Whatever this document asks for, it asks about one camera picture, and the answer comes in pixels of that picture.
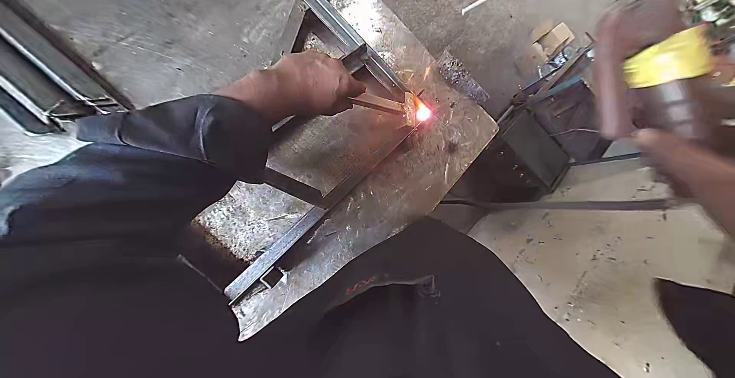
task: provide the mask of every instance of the dark work jacket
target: dark work jacket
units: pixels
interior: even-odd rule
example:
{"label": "dark work jacket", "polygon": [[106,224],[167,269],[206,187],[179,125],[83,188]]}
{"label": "dark work jacket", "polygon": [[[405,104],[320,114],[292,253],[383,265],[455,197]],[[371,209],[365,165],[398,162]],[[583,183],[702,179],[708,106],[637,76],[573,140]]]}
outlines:
{"label": "dark work jacket", "polygon": [[243,343],[177,239],[271,124],[199,95],[79,121],[93,144],[0,190],[0,376],[615,376],[489,250],[430,219]]}

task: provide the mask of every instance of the metal bar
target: metal bar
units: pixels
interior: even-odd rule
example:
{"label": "metal bar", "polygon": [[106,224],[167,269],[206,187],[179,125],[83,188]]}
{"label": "metal bar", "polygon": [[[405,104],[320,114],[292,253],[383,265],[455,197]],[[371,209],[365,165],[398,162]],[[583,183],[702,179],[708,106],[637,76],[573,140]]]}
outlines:
{"label": "metal bar", "polygon": [[279,173],[273,168],[265,168],[263,182],[314,206],[318,207],[323,204],[324,196],[322,196],[318,189],[306,183],[299,182],[299,180],[295,178]]}
{"label": "metal bar", "polygon": [[389,114],[403,115],[403,104],[390,99],[380,98],[377,95],[371,95],[368,93],[357,95],[356,97],[349,98],[354,104],[370,108],[371,110],[378,110],[387,112]]}
{"label": "metal bar", "polygon": [[559,85],[556,85],[554,88],[551,88],[550,90],[539,92],[536,95],[530,97],[524,105],[526,106],[533,105],[549,97],[553,97],[557,95],[558,93],[565,91],[569,87],[572,87],[575,83],[578,83],[578,82],[583,82],[582,77],[580,75],[575,75],[572,78],[569,78],[568,80],[564,82],[561,82]]}
{"label": "metal bar", "polygon": [[99,83],[5,3],[0,3],[0,36],[75,99],[109,98]]}
{"label": "metal bar", "polygon": [[308,233],[322,217],[349,194],[388,154],[392,153],[418,127],[404,126],[396,130],[390,141],[372,152],[372,155],[342,180],[324,197],[322,207],[313,207],[283,237],[261,254],[253,264],[247,267],[236,279],[225,288],[225,295],[230,298],[230,306],[234,306],[250,287],[260,279],[296,242]]}
{"label": "metal bar", "polygon": [[469,198],[442,200],[440,204],[463,204],[487,210],[548,209],[548,210],[667,210],[679,204],[672,198],[631,201],[534,201],[530,203],[487,203]]}
{"label": "metal bar", "polygon": [[364,66],[363,58],[368,54],[368,46],[366,44],[360,45],[357,49],[344,55],[341,59],[342,64],[345,66],[347,72],[353,74]]}
{"label": "metal bar", "polygon": [[290,54],[293,52],[293,46],[296,43],[296,37],[299,35],[301,29],[301,23],[304,21],[304,16],[307,13],[308,5],[304,0],[294,0],[293,7],[291,7],[291,13],[288,15],[286,20],[286,27],[281,34],[281,38],[276,48],[276,53],[273,55],[271,64],[275,64],[280,60],[284,54]]}
{"label": "metal bar", "polygon": [[39,118],[54,116],[77,118],[93,115],[94,110],[63,92],[43,72],[0,39],[0,77],[2,87]]}
{"label": "metal bar", "polygon": [[39,118],[38,115],[28,110],[23,103],[3,89],[0,89],[0,110],[5,111],[16,123],[31,134],[63,131],[56,122],[48,118]]}
{"label": "metal bar", "polygon": [[363,63],[372,76],[396,98],[403,98],[406,92],[411,91],[370,46],[367,47],[367,57],[363,60]]}
{"label": "metal bar", "polygon": [[327,0],[304,0],[319,20],[352,51],[364,44],[363,38],[345,21],[338,11]]}
{"label": "metal bar", "polygon": [[230,306],[234,306],[243,298],[245,292],[272,268],[283,255],[296,244],[299,239],[304,236],[328,210],[320,207],[312,207],[304,216],[291,227],[286,234],[283,235],[276,243],[274,243],[265,253],[255,259],[250,266],[247,267],[240,275],[235,278],[232,283],[225,288],[225,296],[230,298]]}

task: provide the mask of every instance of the metal workbench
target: metal workbench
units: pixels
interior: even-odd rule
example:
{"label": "metal workbench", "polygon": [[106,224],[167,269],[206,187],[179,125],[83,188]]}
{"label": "metal workbench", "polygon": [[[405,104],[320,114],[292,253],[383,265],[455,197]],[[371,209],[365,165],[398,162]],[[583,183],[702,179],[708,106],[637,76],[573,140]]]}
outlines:
{"label": "metal workbench", "polygon": [[[294,0],[23,0],[135,106],[211,92],[271,63]],[[331,0],[413,92],[431,122],[329,213],[286,276],[234,308],[245,339],[344,264],[431,212],[497,132],[485,111],[442,80],[436,61],[381,0]],[[390,115],[356,107],[296,127],[268,165],[329,191],[394,129]],[[237,183],[198,222],[245,260],[288,231],[310,205],[272,187]]]}

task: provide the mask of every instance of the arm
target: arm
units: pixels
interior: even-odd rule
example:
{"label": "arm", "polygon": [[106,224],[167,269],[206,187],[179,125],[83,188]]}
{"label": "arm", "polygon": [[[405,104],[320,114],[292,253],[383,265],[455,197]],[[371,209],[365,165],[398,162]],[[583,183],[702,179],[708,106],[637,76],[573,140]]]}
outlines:
{"label": "arm", "polygon": [[337,113],[362,91],[338,60],[309,52],[219,95],[84,119],[78,136],[93,144],[3,187],[0,241],[162,238],[235,180],[261,182],[271,123]]}

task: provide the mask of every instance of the welding cable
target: welding cable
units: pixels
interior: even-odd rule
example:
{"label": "welding cable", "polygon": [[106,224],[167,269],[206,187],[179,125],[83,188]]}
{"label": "welding cable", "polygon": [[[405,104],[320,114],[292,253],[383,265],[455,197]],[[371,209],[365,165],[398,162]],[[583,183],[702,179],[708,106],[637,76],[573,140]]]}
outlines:
{"label": "welding cable", "polygon": [[549,137],[558,137],[559,135],[569,134],[570,132],[576,132],[576,131],[580,131],[580,132],[594,132],[596,134],[599,134],[600,133],[600,131],[597,130],[597,129],[572,128],[572,129],[567,129],[567,130],[562,131],[562,132],[557,132],[556,134],[549,134]]}

